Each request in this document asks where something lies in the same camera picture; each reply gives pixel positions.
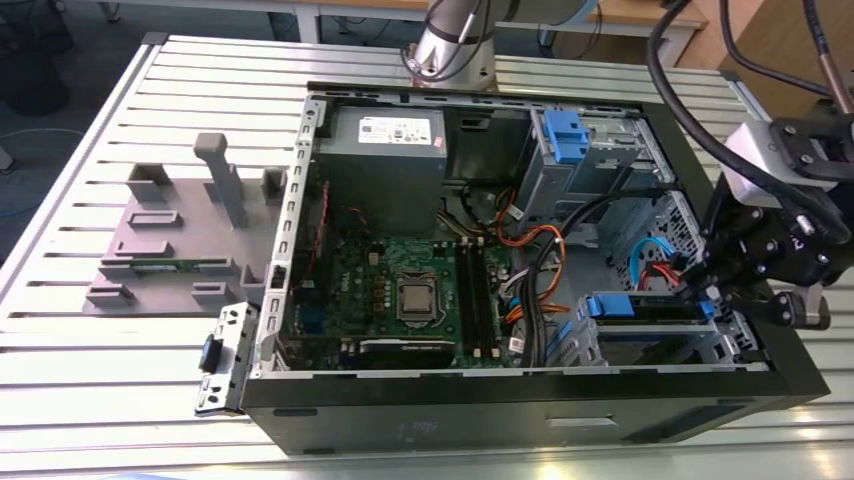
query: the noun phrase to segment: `gray carpet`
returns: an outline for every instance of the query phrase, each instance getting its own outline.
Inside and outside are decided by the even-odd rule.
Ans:
[[[56,55],[53,61],[71,91],[71,102],[63,110],[39,118],[16,115],[0,103],[0,137],[29,128],[85,131],[146,32],[256,40],[274,38],[268,16],[263,12],[123,5],[122,21],[108,24],[95,3],[67,3],[64,20],[73,35],[75,48]],[[282,15],[275,22],[288,41],[299,41],[294,21],[290,15]],[[334,19],[324,17],[324,43],[399,47],[416,41],[422,31],[419,23],[392,21],[386,26],[386,20],[376,19],[358,25],[347,24],[347,28],[351,32],[343,33],[344,29]],[[500,30],[495,42],[502,54],[541,56],[535,32],[530,30]],[[72,134],[48,132],[0,140],[0,145],[17,160],[16,170],[0,175],[0,262],[15,246],[33,207],[41,202],[77,142],[79,137]]]

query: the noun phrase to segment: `green motherboard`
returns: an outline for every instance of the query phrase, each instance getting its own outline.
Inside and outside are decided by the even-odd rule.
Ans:
[[[507,250],[484,247],[480,251],[483,278],[494,291],[500,272],[508,269]],[[360,340],[382,338],[452,342],[454,368],[512,366],[500,342],[498,302],[488,293],[483,305],[495,348],[476,349],[474,354],[466,348],[466,335],[471,333],[462,313],[466,310],[460,305],[458,258],[459,246],[451,241],[338,240],[326,308],[298,306],[296,320],[303,332],[299,344],[291,341],[291,346],[302,350],[302,367],[347,369],[343,360],[347,349],[358,348]]]

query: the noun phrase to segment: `aluminum extrusion table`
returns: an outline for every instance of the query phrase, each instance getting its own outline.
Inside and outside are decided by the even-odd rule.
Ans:
[[[826,293],[833,329],[802,337],[833,394],[682,444],[287,459],[242,418],[196,419],[214,318],[95,318],[80,307],[130,191],[134,162],[207,175],[196,134],[224,132],[243,177],[292,160],[306,82],[407,84],[395,50],[150,35],[0,271],[0,476],[112,471],[220,478],[854,477],[854,275]],[[738,83],[674,70],[718,136],[762,116]],[[641,67],[499,57],[503,91],[658,101]],[[717,177],[714,160],[698,152]]]

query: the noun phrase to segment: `circuit board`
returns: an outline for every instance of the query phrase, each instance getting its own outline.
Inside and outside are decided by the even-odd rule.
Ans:
[[[455,248],[454,242],[410,238],[338,241],[326,313],[320,314],[314,308],[298,310],[304,334],[316,336],[310,342],[311,351],[303,355],[310,357],[311,368],[346,369],[347,365],[340,364],[339,349],[354,348],[359,339],[370,338],[452,342],[456,348],[454,368],[512,366],[503,348],[496,358],[491,355],[475,357],[464,352]],[[507,251],[503,247],[491,247],[483,252],[484,274],[490,276],[491,286],[496,286],[499,272],[507,270]],[[400,285],[407,282],[435,286],[435,318],[402,321]],[[490,305],[498,343],[500,318],[492,298]]]

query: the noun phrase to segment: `ram slot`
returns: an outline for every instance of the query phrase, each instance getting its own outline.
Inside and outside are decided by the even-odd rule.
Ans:
[[[480,352],[484,357],[491,357],[495,351],[495,324],[492,322],[492,306],[490,304],[490,277],[486,269],[483,248],[471,249],[471,283],[475,302],[475,316],[478,319],[478,334],[480,340]]]
[[[476,319],[474,310],[474,296],[471,288],[471,275],[470,275],[470,250],[468,245],[458,244],[455,252],[456,263],[456,298],[459,305],[459,318],[463,327],[463,353],[466,355],[475,355],[475,348],[478,348],[478,332],[476,332]]]

